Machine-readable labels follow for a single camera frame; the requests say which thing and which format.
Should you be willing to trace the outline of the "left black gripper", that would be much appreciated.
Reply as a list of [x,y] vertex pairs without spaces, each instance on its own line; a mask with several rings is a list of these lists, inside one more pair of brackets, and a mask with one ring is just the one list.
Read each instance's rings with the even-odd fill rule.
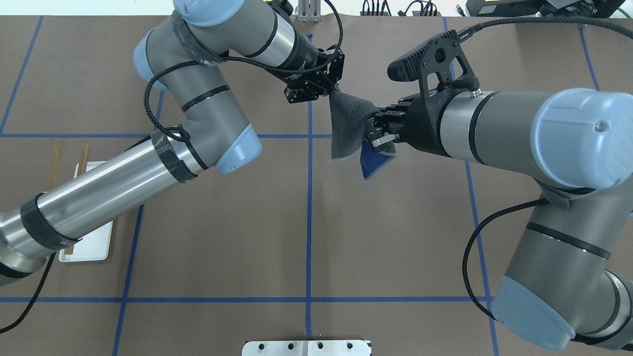
[[286,83],[283,93],[289,103],[312,101],[321,95],[341,92],[338,81],[344,61],[345,54],[339,47],[333,45],[323,50],[299,36],[276,77]]

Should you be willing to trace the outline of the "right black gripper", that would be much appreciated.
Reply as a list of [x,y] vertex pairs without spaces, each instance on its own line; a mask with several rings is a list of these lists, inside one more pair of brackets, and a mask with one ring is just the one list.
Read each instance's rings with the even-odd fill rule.
[[389,144],[407,143],[421,152],[445,155],[440,138],[440,121],[445,107],[445,99],[421,94],[378,107],[378,113],[371,118],[371,149],[379,153]]

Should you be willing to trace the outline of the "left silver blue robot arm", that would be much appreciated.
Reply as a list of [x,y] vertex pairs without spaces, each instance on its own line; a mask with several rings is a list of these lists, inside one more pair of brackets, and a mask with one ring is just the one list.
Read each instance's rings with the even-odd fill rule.
[[53,253],[201,172],[229,174],[262,144],[219,70],[242,62],[285,83],[289,103],[327,95],[342,77],[343,34],[314,47],[281,0],[175,0],[147,32],[134,65],[147,80],[144,107],[155,130],[115,158],[1,214],[1,284],[30,276]]

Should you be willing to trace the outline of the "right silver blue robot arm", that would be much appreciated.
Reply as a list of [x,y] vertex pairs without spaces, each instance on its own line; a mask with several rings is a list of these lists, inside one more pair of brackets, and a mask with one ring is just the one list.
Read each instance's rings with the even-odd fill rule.
[[632,216],[632,97],[621,92],[412,95],[371,115],[370,148],[406,142],[518,172],[541,189],[492,316],[543,349],[632,348],[632,282],[608,262]]

